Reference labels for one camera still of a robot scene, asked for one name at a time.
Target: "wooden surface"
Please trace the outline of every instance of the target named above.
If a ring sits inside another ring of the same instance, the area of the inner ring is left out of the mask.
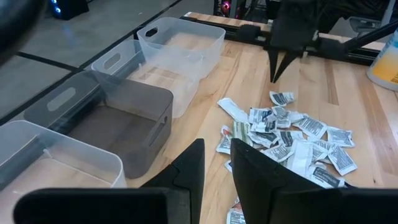
[[[191,17],[231,25],[243,22],[224,17],[191,13]],[[344,37],[331,36],[341,40]],[[369,47],[381,48],[374,43]],[[367,67],[309,57],[294,60],[276,84],[269,81],[267,52],[255,45],[225,41],[218,65],[200,82],[185,114],[173,121],[172,133],[149,172],[135,180],[138,187],[159,173],[194,139],[206,145],[206,179],[201,223],[225,223],[236,198],[233,178],[224,168],[228,155],[215,151],[222,125],[232,127],[229,117],[216,103],[231,98],[247,113],[250,107],[271,107],[269,91],[292,91],[289,110],[307,113],[330,126],[353,130],[355,148],[347,149],[358,170],[345,179],[358,187],[398,187],[398,94],[373,84]]]

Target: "pile of packets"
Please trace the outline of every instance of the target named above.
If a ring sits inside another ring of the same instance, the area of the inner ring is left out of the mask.
[[[221,128],[221,142],[216,150],[231,154],[231,139],[238,138],[253,148],[260,150],[292,172],[324,187],[344,187],[345,179],[334,177],[326,169],[327,164],[333,164],[341,176],[357,169],[356,164],[343,149],[355,147],[352,131],[339,128],[311,118],[307,114],[289,111],[284,108],[294,101],[291,92],[269,93],[272,108],[251,108],[246,114],[230,98],[218,102],[233,119],[233,129],[227,126]],[[301,131],[288,130],[291,126]],[[322,136],[327,133],[327,141]],[[232,172],[231,161],[225,167]],[[227,224],[241,223],[240,205],[234,205],[227,216]]]

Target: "gray floor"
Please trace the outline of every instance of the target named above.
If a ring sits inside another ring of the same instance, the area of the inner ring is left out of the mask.
[[[70,21],[42,19],[21,50],[25,53],[79,67],[175,0],[94,0],[90,12]],[[213,0],[182,0],[161,17],[180,17],[188,11],[212,14]],[[332,34],[354,37],[341,20]],[[0,68],[0,117],[27,101],[68,71],[14,57]]]

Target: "clear plastic bin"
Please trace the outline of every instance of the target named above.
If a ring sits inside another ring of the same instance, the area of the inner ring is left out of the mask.
[[[90,70],[42,97],[24,118],[115,153],[133,179],[148,171],[170,136],[172,102],[163,88]]]
[[[95,61],[91,69],[173,93],[173,118],[187,110],[198,91],[199,79],[154,66],[146,60],[138,40],[126,40]]]
[[[225,30],[163,17],[139,30],[137,35],[145,58],[153,66],[192,78],[205,78],[220,59]]]
[[[0,142],[0,223],[13,223],[14,205],[33,190],[126,187],[117,155],[28,121],[1,126]]]

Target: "yellow label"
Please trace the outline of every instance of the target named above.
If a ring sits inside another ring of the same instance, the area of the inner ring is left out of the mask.
[[[372,72],[384,81],[398,83],[398,55],[387,51],[375,63]]]

